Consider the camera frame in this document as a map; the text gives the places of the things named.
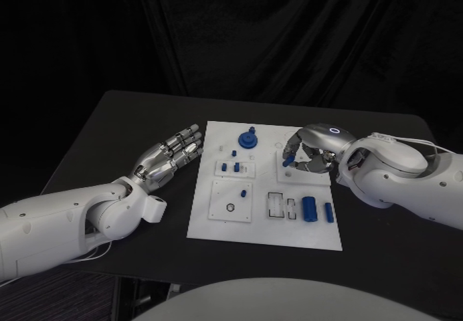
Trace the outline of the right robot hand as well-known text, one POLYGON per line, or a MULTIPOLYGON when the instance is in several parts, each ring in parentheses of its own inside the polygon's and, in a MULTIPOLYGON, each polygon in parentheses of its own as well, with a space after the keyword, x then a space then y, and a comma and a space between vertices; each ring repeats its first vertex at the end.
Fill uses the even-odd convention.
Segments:
POLYGON ((287 141, 283 167, 316 174, 331 172, 346 150, 357 142, 349 131, 329 124, 309 124, 287 141))

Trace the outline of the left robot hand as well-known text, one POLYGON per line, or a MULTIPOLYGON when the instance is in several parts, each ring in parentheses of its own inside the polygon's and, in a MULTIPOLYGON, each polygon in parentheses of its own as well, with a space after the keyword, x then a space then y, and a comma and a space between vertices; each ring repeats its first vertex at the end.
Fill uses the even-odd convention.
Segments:
POLYGON ((199 126, 194 124, 140 156, 130 179, 147 194, 168 184, 176 171, 202 154, 201 138, 199 126))

